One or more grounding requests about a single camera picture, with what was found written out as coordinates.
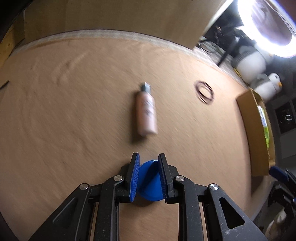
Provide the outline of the large white penguin plush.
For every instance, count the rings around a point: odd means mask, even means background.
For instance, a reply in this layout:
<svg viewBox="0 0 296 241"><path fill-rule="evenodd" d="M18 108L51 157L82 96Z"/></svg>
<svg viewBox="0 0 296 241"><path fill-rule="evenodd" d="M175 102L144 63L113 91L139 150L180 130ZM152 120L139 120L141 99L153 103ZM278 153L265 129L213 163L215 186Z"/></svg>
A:
<svg viewBox="0 0 296 241"><path fill-rule="evenodd" d="M241 46L231 65L238 76L250 85L257 75L266 70L267 65L273 61L273 57L274 54L260 49L257 45Z"/></svg>

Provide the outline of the small pink bottle grey cap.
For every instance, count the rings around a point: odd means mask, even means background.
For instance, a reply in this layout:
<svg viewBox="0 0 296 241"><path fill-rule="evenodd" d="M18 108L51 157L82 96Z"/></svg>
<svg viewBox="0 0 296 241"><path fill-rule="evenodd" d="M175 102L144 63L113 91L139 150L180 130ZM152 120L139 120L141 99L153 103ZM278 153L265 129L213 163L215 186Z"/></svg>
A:
<svg viewBox="0 0 296 241"><path fill-rule="evenodd" d="M137 132L140 136L158 133L156 107L151 95L151 86L143 83L136 97Z"/></svg>

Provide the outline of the light wood headboard panel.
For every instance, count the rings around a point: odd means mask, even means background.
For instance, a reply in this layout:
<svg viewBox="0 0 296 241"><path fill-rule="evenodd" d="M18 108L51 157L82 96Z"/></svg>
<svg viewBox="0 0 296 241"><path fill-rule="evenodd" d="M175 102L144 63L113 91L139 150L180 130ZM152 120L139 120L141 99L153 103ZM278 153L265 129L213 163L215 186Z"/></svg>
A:
<svg viewBox="0 0 296 241"><path fill-rule="evenodd" d="M225 1L33 1L25 39L77 30L136 32L192 49Z"/></svg>

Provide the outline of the lime green tube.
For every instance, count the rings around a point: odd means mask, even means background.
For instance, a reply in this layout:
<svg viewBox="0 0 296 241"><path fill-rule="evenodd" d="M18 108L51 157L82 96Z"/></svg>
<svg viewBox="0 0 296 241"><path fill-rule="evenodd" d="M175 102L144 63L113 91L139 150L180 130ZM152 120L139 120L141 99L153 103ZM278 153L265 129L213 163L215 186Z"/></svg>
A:
<svg viewBox="0 0 296 241"><path fill-rule="evenodd" d="M269 136L269 130L268 130L266 118L263 118L262 125L263 125L263 129L264 129L264 137L265 137L265 141L266 141L266 146L267 146L267 148L269 148L270 136Z"/></svg>

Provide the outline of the blue round lid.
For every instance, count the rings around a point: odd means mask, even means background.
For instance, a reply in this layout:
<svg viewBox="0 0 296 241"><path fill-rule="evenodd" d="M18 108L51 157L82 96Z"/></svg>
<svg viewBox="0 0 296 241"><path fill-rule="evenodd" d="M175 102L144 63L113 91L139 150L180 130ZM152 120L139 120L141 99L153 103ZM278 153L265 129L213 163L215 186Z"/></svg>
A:
<svg viewBox="0 0 296 241"><path fill-rule="evenodd" d="M157 160L147 161L140 166L137 195L151 202L164 199Z"/></svg>

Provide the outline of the pine wood side panel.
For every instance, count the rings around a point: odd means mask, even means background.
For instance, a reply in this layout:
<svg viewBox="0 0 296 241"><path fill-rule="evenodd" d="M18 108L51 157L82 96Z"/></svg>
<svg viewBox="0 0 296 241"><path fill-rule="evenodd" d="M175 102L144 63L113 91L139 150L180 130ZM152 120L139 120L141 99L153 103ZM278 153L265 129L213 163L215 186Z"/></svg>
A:
<svg viewBox="0 0 296 241"><path fill-rule="evenodd" d="M1 41L1 67L10 56L13 49L25 38L23 13L16 17Z"/></svg>

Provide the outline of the brown cardboard box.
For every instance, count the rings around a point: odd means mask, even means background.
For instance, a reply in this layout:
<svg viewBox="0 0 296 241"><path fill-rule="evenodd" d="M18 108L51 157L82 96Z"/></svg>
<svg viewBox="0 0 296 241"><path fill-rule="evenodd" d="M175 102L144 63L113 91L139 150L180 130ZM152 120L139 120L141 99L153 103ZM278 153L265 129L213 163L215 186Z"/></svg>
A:
<svg viewBox="0 0 296 241"><path fill-rule="evenodd" d="M265 104L258 93L248 89L236 98L247 135L251 174L254 177L266 176L270 167L275 165L275 146L270 120ZM266 146L263 118L266 118L269 130L269 148Z"/></svg>

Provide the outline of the dark rubber bands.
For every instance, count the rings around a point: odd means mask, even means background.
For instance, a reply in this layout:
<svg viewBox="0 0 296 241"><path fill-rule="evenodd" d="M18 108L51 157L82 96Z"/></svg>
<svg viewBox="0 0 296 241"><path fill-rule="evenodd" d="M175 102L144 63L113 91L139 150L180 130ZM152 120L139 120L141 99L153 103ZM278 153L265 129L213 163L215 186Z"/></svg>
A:
<svg viewBox="0 0 296 241"><path fill-rule="evenodd" d="M201 102L211 104L214 101L214 91L208 83L201 80L197 81L195 83L195 90Z"/></svg>

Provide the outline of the small white penguin plush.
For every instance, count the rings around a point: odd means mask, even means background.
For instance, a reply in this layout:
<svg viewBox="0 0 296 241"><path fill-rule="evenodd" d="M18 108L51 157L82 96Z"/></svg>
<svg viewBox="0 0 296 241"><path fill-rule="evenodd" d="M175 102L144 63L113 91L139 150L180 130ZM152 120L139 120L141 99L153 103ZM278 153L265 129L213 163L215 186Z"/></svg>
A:
<svg viewBox="0 0 296 241"><path fill-rule="evenodd" d="M276 73L259 74L251 82L250 87L267 103L281 91L282 83L280 76Z"/></svg>

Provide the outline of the black tripod stand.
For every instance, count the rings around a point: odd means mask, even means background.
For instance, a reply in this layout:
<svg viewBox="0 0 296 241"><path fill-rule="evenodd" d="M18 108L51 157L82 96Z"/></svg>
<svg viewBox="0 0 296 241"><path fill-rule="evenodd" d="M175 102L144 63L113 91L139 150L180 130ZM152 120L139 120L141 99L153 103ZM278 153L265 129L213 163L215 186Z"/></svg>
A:
<svg viewBox="0 0 296 241"><path fill-rule="evenodd" d="M220 54L220 59L216 63L220 66L228 55L230 55L239 42L246 38L241 29L242 26L235 27L233 24L227 24L223 27L213 25L202 36L203 39L197 42L196 47L209 54Z"/></svg>

